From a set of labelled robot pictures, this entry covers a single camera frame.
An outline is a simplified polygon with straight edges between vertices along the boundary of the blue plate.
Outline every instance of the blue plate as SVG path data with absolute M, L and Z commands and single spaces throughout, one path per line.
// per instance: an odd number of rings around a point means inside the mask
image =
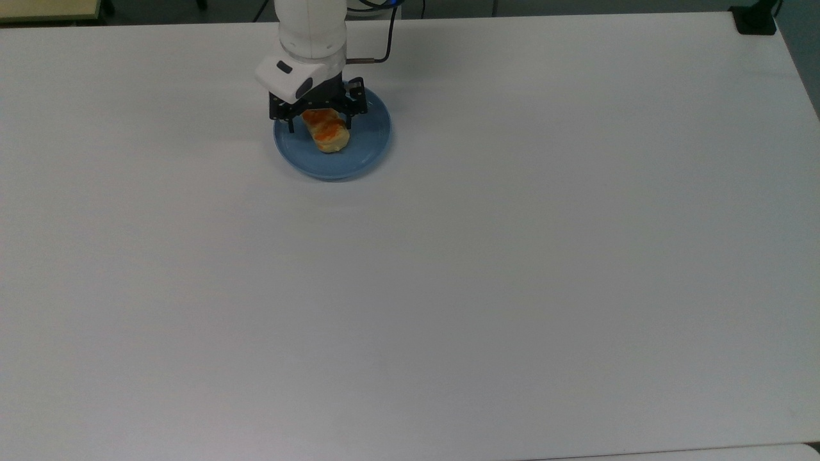
M 274 123 L 273 137 L 282 157 L 293 168 L 320 180 L 341 180 L 373 168 L 390 143 L 390 114 L 376 94 L 369 89 L 365 94 L 367 113 L 353 118 L 350 142 L 337 153 L 320 151 L 300 116 L 294 119 L 294 133 L 288 132 L 287 123 Z

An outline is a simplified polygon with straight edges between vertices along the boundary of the white tabletop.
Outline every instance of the white tabletop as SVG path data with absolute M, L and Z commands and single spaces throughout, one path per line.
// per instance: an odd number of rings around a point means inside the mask
M 271 136 L 275 31 L 0 30 L 0 459 L 820 439 L 820 123 L 780 35 L 401 21 L 345 71 L 389 155 L 323 183 Z

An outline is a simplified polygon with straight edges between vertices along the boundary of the toast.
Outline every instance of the toast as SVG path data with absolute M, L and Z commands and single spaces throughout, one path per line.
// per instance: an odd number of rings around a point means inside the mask
M 333 109 L 314 109 L 302 113 L 302 120 L 313 137 L 313 142 L 324 153 L 342 150 L 350 141 L 344 120 Z

